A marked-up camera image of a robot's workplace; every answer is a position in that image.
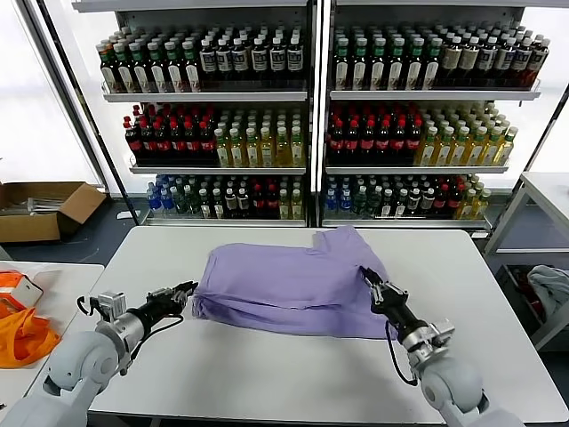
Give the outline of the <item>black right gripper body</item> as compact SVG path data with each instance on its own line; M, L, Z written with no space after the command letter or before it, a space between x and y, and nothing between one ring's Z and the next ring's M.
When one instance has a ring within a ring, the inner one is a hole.
M388 286L372 290L372 312L385 316L397 331L397 340L403 342L415 330L422 327L418 319L407 307L408 293Z

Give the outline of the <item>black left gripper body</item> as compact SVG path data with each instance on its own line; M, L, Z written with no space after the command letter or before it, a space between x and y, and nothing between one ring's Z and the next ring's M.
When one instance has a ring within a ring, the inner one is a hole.
M174 295L171 288L159 289L149 293L140 307L130 308L126 312L133 314L144 327L153 327L166 317L180 314L180 305Z

